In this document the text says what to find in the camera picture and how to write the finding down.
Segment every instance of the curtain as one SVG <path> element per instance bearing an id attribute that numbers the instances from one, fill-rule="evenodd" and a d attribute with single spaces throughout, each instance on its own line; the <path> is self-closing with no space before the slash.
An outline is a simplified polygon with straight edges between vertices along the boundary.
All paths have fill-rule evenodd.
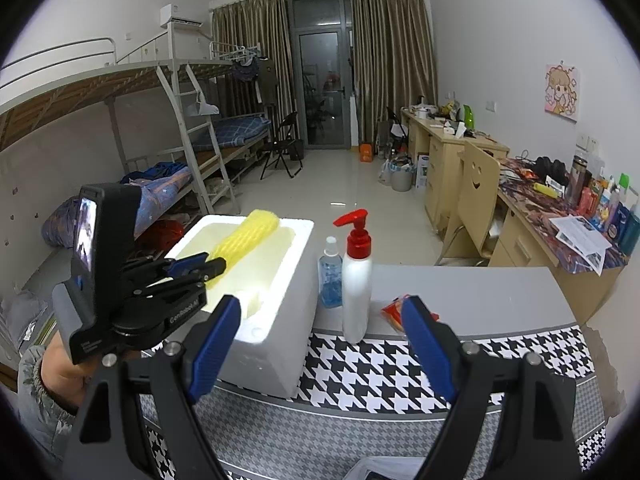
<path id="1" fill-rule="evenodd" d="M 214 38 L 222 43 L 255 46 L 273 59 L 278 77 L 278 120 L 294 110 L 293 66 L 285 0 L 243 0 L 213 11 Z M 257 111 L 255 83 L 225 78 L 221 106 L 227 115 Z"/>
<path id="2" fill-rule="evenodd" d="M 436 100 L 436 70 L 424 0 L 351 0 L 360 142 L 373 142 L 386 107 Z"/>

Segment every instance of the black headphones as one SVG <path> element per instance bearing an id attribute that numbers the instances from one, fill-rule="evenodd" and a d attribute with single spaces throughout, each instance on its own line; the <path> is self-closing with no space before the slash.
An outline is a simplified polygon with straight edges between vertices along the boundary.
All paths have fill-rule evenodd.
<path id="1" fill-rule="evenodd" d="M 546 176 L 548 175 L 560 184 L 560 186 L 566 186 L 569 184 L 569 179 L 566 174 L 566 166 L 564 165 L 564 162 L 561 162 L 558 159 L 551 162 L 551 159 L 548 158 L 548 156 L 539 156 L 533 165 L 533 171 L 542 182 L 546 180 Z"/>

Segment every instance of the light switch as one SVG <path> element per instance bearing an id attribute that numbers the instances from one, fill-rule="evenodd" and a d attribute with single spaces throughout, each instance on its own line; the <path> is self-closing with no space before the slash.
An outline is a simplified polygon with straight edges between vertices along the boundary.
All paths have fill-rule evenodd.
<path id="1" fill-rule="evenodd" d="M 586 150 L 588 138 L 589 137 L 587 137 L 585 134 L 578 134 L 578 138 L 575 141 L 575 145 L 578 146 L 578 148 L 582 148 L 583 150 Z"/>
<path id="2" fill-rule="evenodd" d="M 600 147 L 600 143 L 598 139 L 594 139 L 593 137 L 589 137 L 587 139 L 587 151 L 589 153 L 598 154 L 598 148 Z"/>

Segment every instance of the red pump dispenser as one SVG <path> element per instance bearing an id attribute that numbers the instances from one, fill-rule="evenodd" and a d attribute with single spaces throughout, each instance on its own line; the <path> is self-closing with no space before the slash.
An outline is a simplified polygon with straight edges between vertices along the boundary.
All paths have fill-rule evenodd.
<path id="1" fill-rule="evenodd" d="M 371 237 L 364 228 L 367 221 L 366 209 L 356 209 L 338 218 L 334 225 L 340 227 L 353 224 L 353 229 L 347 237 L 347 254 L 354 260 L 364 260 L 371 254 Z"/>

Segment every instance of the small screen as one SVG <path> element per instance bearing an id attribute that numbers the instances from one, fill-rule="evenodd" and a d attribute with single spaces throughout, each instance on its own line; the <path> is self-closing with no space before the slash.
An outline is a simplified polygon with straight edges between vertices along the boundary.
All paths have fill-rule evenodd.
<path id="1" fill-rule="evenodd" d="M 76 226 L 76 254 L 89 272 L 92 272 L 94 264 L 93 244 L 97 210 L 98 206 L 93 200 L 82 197 Z"/>

